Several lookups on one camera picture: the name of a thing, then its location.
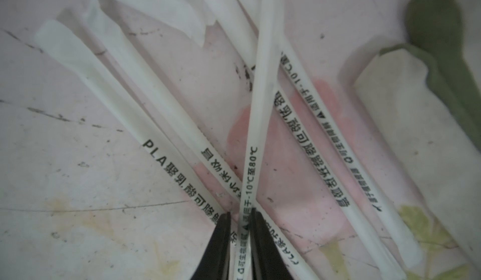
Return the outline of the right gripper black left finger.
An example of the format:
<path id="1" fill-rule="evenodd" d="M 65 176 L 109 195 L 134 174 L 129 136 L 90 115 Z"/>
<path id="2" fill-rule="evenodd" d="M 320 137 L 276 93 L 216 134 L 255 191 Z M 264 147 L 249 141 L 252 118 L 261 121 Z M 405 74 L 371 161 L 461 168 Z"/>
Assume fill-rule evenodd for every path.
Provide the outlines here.
<path id="1" fill-rule="evenodd" d="M 230 265 L 230 212 L 221 214 L 191 280 L 227 280 Z"/>

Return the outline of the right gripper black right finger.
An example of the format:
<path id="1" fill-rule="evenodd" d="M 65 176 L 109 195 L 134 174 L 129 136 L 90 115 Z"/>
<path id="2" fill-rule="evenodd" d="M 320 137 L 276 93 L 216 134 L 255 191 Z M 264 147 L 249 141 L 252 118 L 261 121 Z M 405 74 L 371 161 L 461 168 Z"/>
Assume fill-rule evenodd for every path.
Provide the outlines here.
<path id="1" fill-rule="evenodd" d="M 249 215 L 249 236 L 253 279 L 294 279 L 284 264 L 263 215 L 255 208 Z"/>

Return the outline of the straw white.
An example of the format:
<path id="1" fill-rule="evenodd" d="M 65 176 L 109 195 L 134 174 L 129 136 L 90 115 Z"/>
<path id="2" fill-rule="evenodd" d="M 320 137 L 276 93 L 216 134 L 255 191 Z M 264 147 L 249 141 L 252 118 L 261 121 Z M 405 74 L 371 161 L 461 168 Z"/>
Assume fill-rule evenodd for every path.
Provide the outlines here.
<path id="1" fill-rule="evenodd" d="M 239 0 L 257 25 L 257 51 L 254 85 L 249 114 L 248 138 L 244 160 L 243 185 L 239 205 L 238 242 L 235 249 L 234 279 L 246 279 L 251 249 L 249 216 L 257 206 L 256 196 L 266 146 L 269 121 L 277 89 L 280 37 L 283 35 L 284 10 L 281 0 Z"/>

